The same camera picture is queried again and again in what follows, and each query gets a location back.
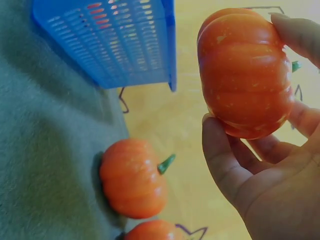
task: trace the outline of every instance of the toy pumpkin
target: toy pumpkin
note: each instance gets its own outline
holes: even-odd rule
[[[295,100],[292,72],[273,24],[245,8],[210,15],[197,37],[202,92],[228,135],[258,139],[287,120]]]
[[[99,170],[110,206],[132,219],[160,213],[167,203],[162,175],[174,159],[173,154],[159,163],[152,146],[141,139],[123,139],[111,145],[103,154]]]
[[[158,219],[140,223],[124,240],[183,240],[183,237],[175,225]]]

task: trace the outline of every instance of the wooden table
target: wooden table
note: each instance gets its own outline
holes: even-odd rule
[[[181,224],[194,232],[186,240],[249,240],[250,236],[237,212],[224,199],[207,169],[201,146],[201,121],[207,112],[197,65],[198,30],[211,13],[228,7],[281,6],[290,17],[316,18],[317,4],[304,0],[297,7],[287,1],[269,0],[176,0],[178,91],[171,93],[167,84],[126,88],[123,98],[130,112],[125,115],[132,137],[149,140],[161,159],[176,153],[177,159],[166,173],[169,204],[160,218]],[[266,18],[279,8],[257,9]],[[289,51],[291,60],[301,60],[303,68],[294,73],[292,85],[300,86],[303,101],[320,107],[319,71],[309,61]],[[301,145],[305,138],[286,123],[275,133],[281,140]]]

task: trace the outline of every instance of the pumpkin stem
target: pumpkin stem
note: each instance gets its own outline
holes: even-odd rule
[[[166,172],[166,170],[172,164],[172,162],[175,160],[175,158],[176,158],[176,155],[172,154],[164,162],[162,162],[158,165],[158,171],[159,171],[160,175],[163,175]]]
[[[294,73],[295,71],[297,71],[299,68],[301,68],[301,62],[299,61],[293,61],[292,62],[292,72]]]

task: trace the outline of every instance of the green fabric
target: green fabric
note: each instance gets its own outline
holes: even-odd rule
[[[0,239],[114,240],[95,155],[128,137],[118,95],[53,53],[29,6],[0,1]]]

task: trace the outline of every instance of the human hand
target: human hand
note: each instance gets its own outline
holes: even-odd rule
[[[271,21],[286,45],[320,68],[320,25],[280,14]],[[274,135],[249,140],[259,161],[219,120],[203,118],[210,173],[253,240],[320,239],[320,110],[296,101],[289,121],[307,142],[296,146]]]

